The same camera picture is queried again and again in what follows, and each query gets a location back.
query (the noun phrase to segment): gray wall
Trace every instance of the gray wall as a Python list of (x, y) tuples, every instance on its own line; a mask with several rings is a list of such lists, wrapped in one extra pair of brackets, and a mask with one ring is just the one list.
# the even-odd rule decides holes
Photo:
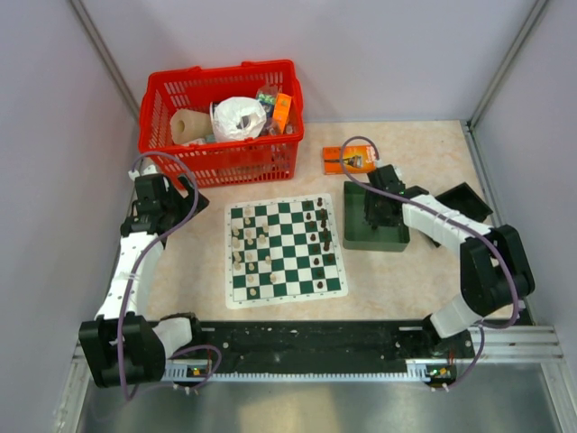
[(49, 431), (78, 326), (105, 295), (134, 122), (65, 1), (0, 14), (0, 419)]
[(555, 325), (577, 377), (577, 2), (551, 2), (477, 135), (506, 220), (536, 276), (537, 318)]
[(156, 70), (293, 59), (309, 121), (467, 119), (527, 0), (84, 0), (138, 101)]

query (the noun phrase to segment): green and white chessboard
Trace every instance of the green and white chessboard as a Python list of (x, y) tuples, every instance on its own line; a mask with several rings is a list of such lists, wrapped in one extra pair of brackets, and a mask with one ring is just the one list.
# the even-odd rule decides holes
[[(321, 227), (322, 212), (327, 232)], [(225, 211), (225, 228), (229, 309), (330, 299), (348, 293), (330, 195), (237, 203)], [(233, 247), (233, 237), (239, 240), (237, 247)], [(234, 266), (236, 252), (241, 256), (239, 269)]]

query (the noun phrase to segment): red plastic basket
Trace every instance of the red plastic basket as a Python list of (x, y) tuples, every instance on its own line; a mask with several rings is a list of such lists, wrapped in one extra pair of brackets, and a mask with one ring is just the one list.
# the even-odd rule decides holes
[[(180, 108), (208, 113), (211, 102), (228, 97), (255, 97), (257, 90), (267, 83), (292, 96), (288, 116), (292, 134), (191, 146), (172, 142), (169, 122)], [(194, 67), (156, 72), (149, 77), (142, 99), (138, 150), (163, 151), (179, 157), (195, 173), (201, 188), (286, 180), (295, 174), (298, 142), (305, 132), (302, 110), (303, 97), (290, 60), (245, 61), (232, 68)], [(175, 183), (182, 169), (168, 158), (152, 159)]]

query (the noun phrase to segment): beige tabletop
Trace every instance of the beige tabletop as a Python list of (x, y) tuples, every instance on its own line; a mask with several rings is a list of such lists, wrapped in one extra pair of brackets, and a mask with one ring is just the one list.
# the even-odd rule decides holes
[[(307, 124), (293, 180), (202, 190), (210, 206), (170, 236), (155, 272), (149, 317), (192, 311), (201, 320), (423, 318), (456, 295), (457, 258), (411, 230), (411, 242), (403, 253), (343, 249), (348, 296), (249, 309), (226, 307), (225, 206), (329, 193), (342, 240), (346, 177), (324, 175), (320, 155), (323, 147), (340, 145), (353, 135), (370, 137), (383, 162), (398, 166), (408, 186), (419, 185), (436, 195), (466, 181), (481, 194), (459, 122)], [(359, 179), (366, 180), (366, 175)], [(497, 316), (508, 314), (510, 309), (504, 309)]]

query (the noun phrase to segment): orange box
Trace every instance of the orange box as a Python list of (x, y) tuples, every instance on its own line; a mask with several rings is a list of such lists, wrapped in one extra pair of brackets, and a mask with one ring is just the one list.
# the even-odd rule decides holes
[(289, 119), (290, 102), (292, 97), (279, 93), (277, 95), (277, 103), (274, 105), (274, 112), (272, 118), (279, 124), (280, 133), (284, 134), (287, 120)]
[[(325, 174), (343, 174), (339, 162), (340, 147), (323, 148), (323, 167)], [(343, 160), (351, 173), (368, 173), (375, 170), (375, 150), (368, 144), (363, 146), (347, 146), (344, 149)]]

